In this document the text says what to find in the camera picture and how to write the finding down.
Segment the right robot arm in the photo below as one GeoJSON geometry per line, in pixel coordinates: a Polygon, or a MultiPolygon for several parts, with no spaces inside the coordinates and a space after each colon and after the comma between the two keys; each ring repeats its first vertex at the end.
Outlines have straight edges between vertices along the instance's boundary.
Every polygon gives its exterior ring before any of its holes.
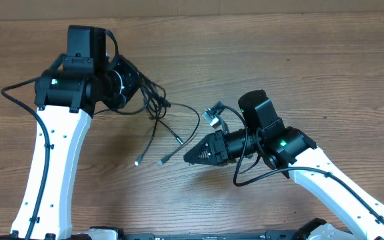
{"type": "Polygon", "coordinates": [[[242,187],[282,173],[322,202],[343,224],[340,231],[323,219],[314,219],[297,230],[294,239],[384,239],[384,204],[380,203],[338,169],[312,138],[286,127],[264,90],[250,91],[238,100],[236,113],[243,128],[230,132],[220,114],[227,109],[217,103],[203,116],[220,130],[206,135],[184,154],[190,164],[224,166],[235,163],[238,176],[244,157],[257,155],[270,168],[250,180],[233,183],[242,187]]]}

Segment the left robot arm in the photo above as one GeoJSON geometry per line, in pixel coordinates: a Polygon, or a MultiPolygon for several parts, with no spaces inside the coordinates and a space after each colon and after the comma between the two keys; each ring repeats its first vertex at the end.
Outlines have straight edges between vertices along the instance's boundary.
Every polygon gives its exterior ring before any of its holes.
{"type": "Polygon", "coordinates": [[[2,96],[35,118],[35,149],[22,205],[4,239],[70,239],[71,204],[79,154],[90,128],[95,105],[103,102],[118,110],[139,89],[139,74],[116,53],[108,57],[108,29],[71,25],[67,51],[30,82],[37,108],[10,96],[14,84],[2,96]]]}

